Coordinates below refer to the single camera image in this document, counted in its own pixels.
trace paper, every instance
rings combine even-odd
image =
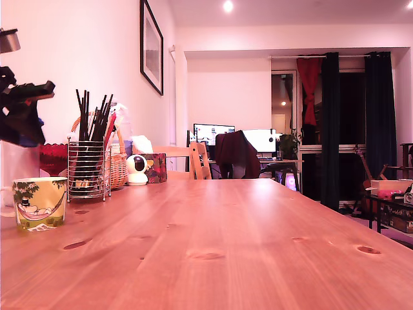
[[[132,143],[136,154],[152,154],[154,152],[152,143],[145,136],[132,136]]]

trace ceiling light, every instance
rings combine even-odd
[[[228,0],[224,3],[224,10],[226,13],[230,13],[233,8],[234,8],[234,5],[232,4],[231,1]]]

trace white monitor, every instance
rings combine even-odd
[[[275,129],[253,129],[243,130],[245,137],[256,148],[257,152],[275,152],[276,130]]]
[[[198,142],[205,142],[207,145],[215,145],[215,136],[217,134],[227,134],[234,131],[235,126],[194,124],[196,140]]]

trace picture frame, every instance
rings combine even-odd
[[[141,73],[163,96],[163,36],[148,0],[140,4]]]

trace potted plant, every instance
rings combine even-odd
[[[284,159],[298,159],[297,153],[301,141],[303,141],[303,131],[301,131],[301,134],[298,134],[296,129],[292,129],[291,134],[283,134],[279,138],[279,150],[283,151]]]

